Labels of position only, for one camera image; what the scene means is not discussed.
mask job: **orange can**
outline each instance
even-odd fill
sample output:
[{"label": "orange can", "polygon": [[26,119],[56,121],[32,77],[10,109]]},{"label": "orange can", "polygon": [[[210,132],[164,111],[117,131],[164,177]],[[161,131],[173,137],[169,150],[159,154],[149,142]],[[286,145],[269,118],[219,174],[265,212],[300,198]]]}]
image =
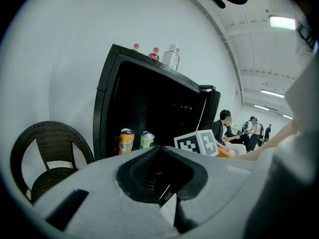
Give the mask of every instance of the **orange can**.
[{"label": "orange can", "polygon": [[119,155],[132,151],[134,142],[134,132],[128,128],[121,130],[119,138]]}]

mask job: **soda can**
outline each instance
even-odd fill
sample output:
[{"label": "soda can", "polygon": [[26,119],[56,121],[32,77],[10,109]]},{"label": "soda can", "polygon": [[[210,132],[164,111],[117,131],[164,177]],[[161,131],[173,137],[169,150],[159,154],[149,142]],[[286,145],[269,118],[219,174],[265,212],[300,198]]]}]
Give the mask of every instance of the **soda can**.
[{"label": "soda can", "polygon": [[140,149],[145,149],[149,148],[151,144],[154,142],[155,136],[148,131],[144,131],[141,134],[141,144],[140,144]]},{"label": "soda can", "polygon": [[119,138],[119,155],[132,151],[134,142],[134,132],[128,128],[121,130]]}]

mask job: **white box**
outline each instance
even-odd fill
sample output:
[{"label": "white box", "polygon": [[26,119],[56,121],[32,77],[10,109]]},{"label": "white box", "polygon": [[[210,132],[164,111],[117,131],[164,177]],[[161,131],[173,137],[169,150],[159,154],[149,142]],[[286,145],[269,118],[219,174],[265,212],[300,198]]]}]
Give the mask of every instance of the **white box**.
[{"label": "white box", "polygon": [[200,130],[175,137],[174,144],[175,148],[187,150],[193,153],[212,157],[218,155],[218,148],[211,129]]}]

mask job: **orange object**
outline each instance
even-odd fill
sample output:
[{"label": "orange object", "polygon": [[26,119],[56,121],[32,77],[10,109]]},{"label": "orange object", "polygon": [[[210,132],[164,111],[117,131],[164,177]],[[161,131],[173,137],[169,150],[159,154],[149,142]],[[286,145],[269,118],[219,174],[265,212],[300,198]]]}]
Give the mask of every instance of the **orange object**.
[{"label": "orange object", "polygon": [[119,137],[119,155],[132,151],[134,133],[130,129],[122,129]]},{"label": "orange object", "polygon": [[230,154],[228,151],[222,149],[221,147],[218,148],[218,155],[216,157],[227,157],[227,158],[233,158],[234,156]]}]

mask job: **green can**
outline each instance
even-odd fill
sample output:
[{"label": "green can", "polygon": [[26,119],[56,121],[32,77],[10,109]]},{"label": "green can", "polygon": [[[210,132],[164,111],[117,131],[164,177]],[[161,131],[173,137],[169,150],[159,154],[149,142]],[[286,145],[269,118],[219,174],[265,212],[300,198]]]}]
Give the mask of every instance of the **green can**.
[{"label": "green can", "polygon": [[145,149],[149,148],[151,144],[154,142],[155,136],[148,131],[144,131],[141,134],[141,144],[140,144],[140,149]]}]

